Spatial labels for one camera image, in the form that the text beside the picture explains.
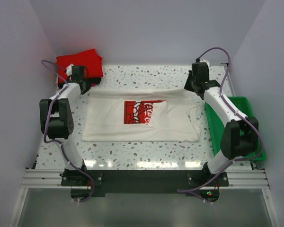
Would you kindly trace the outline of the white t-shirt red print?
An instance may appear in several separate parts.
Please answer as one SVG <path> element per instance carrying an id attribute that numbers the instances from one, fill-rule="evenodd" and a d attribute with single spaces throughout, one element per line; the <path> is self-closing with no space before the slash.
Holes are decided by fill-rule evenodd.
<path id="1" fill-rule="evenodd" d="M 184 89 L 93 90 L 82 140 L 197 142 L 196 110 Z"/>

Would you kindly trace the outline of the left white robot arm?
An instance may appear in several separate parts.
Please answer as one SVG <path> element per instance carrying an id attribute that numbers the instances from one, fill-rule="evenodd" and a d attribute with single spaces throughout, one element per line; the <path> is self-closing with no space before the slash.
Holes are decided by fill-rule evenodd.
<path id="1" fill-rule="evenodd" d="M 44 143 L 56 143 L 59 147 L 67 171 L 86 171 L 83 158 L 78 153 L 72 133 L 74 121 L 70 103 L 90 90 L 85 66 L 70 64 L 66 70 L 67 78 L 56 94 L 39 102 L 40 126 Z"/>

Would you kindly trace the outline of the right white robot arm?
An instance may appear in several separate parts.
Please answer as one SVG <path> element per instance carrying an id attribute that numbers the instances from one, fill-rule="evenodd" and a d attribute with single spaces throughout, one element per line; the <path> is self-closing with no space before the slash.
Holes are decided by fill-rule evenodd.
<path id="1" fill-rule="evenodd" d="M 247 117 L 223 93 L 217 80 L 210 80 L 207 63 L 196 61 L 184 89 L 196 93 L 217 114 L 224 126 L 220 151 L 204 164 L 203 172 L 218 175 L 234 161 L 255 152 L 258 147 L 258 120 Z"/>

